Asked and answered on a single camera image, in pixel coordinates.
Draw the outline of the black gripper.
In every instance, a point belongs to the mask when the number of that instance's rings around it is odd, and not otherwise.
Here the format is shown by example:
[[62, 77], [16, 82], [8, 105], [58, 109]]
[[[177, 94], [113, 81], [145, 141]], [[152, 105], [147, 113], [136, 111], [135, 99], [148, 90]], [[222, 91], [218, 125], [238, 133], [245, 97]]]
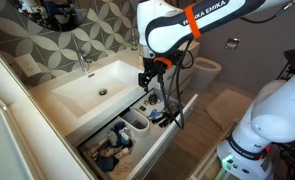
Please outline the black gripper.
[[145, 69], [143, 73], [138, 74], [138, 85], [142, 87], [145, 92], [147, 92], [148, 85], [154, 77], [157, 77], [157, 82], [160, 85], [163, 85], [164, 73], [165, 73], [165, 68], [163, 66], [153, 66], [150, 69]]

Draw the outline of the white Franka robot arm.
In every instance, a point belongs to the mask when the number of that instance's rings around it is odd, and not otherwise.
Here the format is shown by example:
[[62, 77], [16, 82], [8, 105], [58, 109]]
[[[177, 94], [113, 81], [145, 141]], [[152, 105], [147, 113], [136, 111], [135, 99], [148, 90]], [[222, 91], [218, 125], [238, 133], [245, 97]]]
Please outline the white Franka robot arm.
[[[144, 71], [139, 85], [147, 88], [153, 77], [160, 78], [184, 42], [241, 18], [275, 0], [202, 0], [184, 9], [164, 0], [140, 0], [137, 23]], [[217, 146], [222, 168], [240, 180], [272, 177], [269, 161], [271, 143], [295, 140], [295, 75], [264, 86], [236, 128]]]

